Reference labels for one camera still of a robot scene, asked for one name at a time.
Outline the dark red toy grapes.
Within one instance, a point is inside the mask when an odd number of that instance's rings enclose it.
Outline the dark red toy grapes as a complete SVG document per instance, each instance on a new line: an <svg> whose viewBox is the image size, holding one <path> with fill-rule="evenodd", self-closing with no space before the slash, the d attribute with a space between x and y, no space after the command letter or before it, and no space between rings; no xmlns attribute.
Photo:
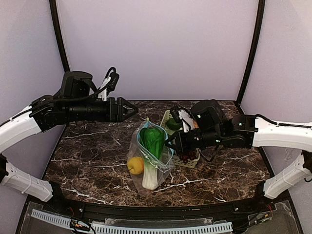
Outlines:
<svg viewBox="0 0 312 234"><path fill-rule="evenodd" d="M183 161L184 164L188 163L188 161L192 161L192 160L195 160L196 158L196 151L191 151L191 152L188 152L184 155L180 154L179 155L179 159Z"/></svg>

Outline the green toy leafy vegetable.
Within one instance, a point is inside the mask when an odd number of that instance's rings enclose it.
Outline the green toy leafy vegetable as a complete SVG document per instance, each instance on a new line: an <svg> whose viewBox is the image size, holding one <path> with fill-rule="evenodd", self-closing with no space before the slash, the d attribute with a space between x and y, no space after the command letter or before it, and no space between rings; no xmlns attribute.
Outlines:
<svg viewBox="0 0 312 234"><path fill-rule="evenodd" d="M144 158L144 175L142 187L147 190L154 190L158 186L157 161L164 148L164 132L158 128L144 127L140 130L140 143L147 152Z"/></svg>

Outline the clear zip top bag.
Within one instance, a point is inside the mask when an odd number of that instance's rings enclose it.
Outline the clear zip top bag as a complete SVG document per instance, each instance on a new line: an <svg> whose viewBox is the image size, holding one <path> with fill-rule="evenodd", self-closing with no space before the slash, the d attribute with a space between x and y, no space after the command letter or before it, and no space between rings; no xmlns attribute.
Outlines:
<svg viewBox="0 0 312 234"><path fill-rule="evenodd" d="M133 132L127 154L128 171L140 195L148 196L167 178L174 167L173 149L165 146L165 129L143 121Z"/></svg>

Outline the yellow toy lemon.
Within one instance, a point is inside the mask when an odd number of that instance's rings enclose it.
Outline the yellow toy lemon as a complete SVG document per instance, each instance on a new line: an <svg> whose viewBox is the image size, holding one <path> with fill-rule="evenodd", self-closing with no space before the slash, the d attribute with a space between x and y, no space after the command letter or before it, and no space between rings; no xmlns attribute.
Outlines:
<svg viewBox="0 0 312 234"><path fill-rule="evenodd" d="M128 161L127 167L132 175L140 175L144 171L144 160L139 156L132 157Z"/></svg>

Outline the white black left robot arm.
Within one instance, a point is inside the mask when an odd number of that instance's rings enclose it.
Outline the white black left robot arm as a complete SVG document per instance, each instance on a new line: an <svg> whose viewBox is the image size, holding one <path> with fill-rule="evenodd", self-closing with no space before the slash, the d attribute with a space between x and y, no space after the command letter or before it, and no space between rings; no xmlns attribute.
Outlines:
<svg viewBox="0 0 312 234"><path fill-rule="evenodd" d="M61 88L54 95L34 100L21 112L0 125L0 151L16 143L70 122L123 122L138 113L138 108L122 97L108 95L115 90L119 74L111 67L100 87L93 76L83 71L65 72ZM41 180L15 167L0 156L0 183L43 202L60 199L58 184Z"/></svg>

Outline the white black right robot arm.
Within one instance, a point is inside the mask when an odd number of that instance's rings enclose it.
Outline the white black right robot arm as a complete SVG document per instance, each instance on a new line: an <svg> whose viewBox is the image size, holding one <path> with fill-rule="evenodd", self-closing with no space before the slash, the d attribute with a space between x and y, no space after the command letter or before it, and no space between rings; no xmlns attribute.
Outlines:
<svg viewBox="0 0 312 234"><path fill-rule="evenodd" d="M288 167L260 182L255 197L275 199L300 180L312 175L312 124L273 121L256 115L227 119L215 99L202 100L190 110L177 106L170 110L182 130L165 140L165 146L179 155L210 146L225 148L285 147L301 150Z"/></svg>

